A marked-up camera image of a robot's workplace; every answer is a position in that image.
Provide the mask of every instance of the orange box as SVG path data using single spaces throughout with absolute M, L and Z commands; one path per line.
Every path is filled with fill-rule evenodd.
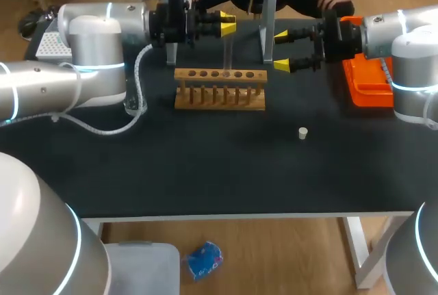
M 360 16 L 345 16 L 355 25 L 362 24 Z M 385 59 L 392 75 L 392 59 Z M 342 62 L 351 99 L 357 107 L 393 107 L 391 86 L 387 83 L 380 59 L 366 60 L 363 53 Z

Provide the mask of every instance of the metal frame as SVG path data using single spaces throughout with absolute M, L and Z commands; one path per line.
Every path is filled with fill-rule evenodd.
M 260 44 L 263 54 L 263 63 L 272 63 L 272 49 L 274 46 L 276 0 L 263 0 L 263 10 L 260 22 Z
M 263 0 L 263 13 L 260 22 L 260 43 L 263 63 L 272 63 L 272 49 L 274 46 L 276 0 Z M 177 64 L 177 43 L 166 44 L 167 65 Z
M 411 214 L 412 212 L 407 212 L 407 215 L 390 216 L 390 221 L 386 224 L 386 229 L 370 253 L 368 252 L 360 218 L 345 217 L 343 219 L 353 265 L 355 266 L 357 289 L 367 290 L 372 288 L 378 278 L 383 275 L 385 249 L 388 241 Z
M 373 213 L 287 213 L 287 214 L 216 214 L 216 215 L 182 215 L 182 216 L 138 216 L 131 218 L 84 218 L 100 237 L 103 223 L 145 222 L 145 221 L 184 221 L 184 220 L 235 220 L 249 218 L 343 218 L 348 244 L 355 266 L 355 281 L 358 289 L 370 289 L 383 275 L 383 260 L 386 245 L 398 227 L 412 214 L 412 211 L 373 212 Z M 380 240 L 371 252 L 368 251 L 365 234 L 360 217 L 389 216 L 391 219 Z

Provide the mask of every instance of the wooden test tube rack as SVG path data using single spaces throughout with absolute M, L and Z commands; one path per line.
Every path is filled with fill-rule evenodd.
M 175 79 L 179 82 L 175 109 L 265 110 L 266 70 L 176 68 Z

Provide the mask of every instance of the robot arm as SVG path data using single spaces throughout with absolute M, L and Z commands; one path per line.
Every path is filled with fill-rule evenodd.
M 200 15 L 184 0 L 160 3 L 84 3 L 62 6 L 58 29 L 71 48 L 70 68 L 43 62 L 0 63 L 0 125 L 22 117 L 63 113 L 74 107 L 120 103 L 126 95 L 123 51 L 151 42 L 194 45 L 199 36 L 220 38 L 235 31 L 235 17 Z
M 74 68 L 44 62 L 0 64 L 0 120 L 120 103 L 125 98 L 121 28 L 114 19 L 70 23 Z
M 367 59 L 391 56 L 396 116 L 438 129 L 438 111 L 433 109 L 438 91 L 438 5 L 366 17 L 360 26 L 328 11 L 313 28 L 284 31 L 275 42 L 307 37 L 314 42 L 311 57 L 279 60 L 274 62 L 275 68 L 293 73 L 319 69 L 321 62 L 352 59 L 358 53 Z

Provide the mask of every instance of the black tabletop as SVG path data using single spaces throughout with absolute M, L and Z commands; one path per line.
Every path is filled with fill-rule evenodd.
M 278 20 L 276 32 L 311 22 Z M 149 110 L 131 131 L 99 137 L 64 120 L 31 120 L 0 129 L 0 151 L 83 218 L 411 211 L 438 194 L 435 133 L 393 116 L 347 117 L 325 67 L 289 75 L 264 66 L 257 24 L 237 28 L 233 67 L 268 70 L 265 112 L 174 110 L 173 68 L 155 49 L 141 64 Z M 274 48 L 275 59 L 310 53 L 307 40 Z M 179 46 L 177 66 L 222 63 L 219 40 Z M 107 129 L 129 121 L 122 105 L 74 114 Z M 309 130 L 304 141 L 299 127 Z

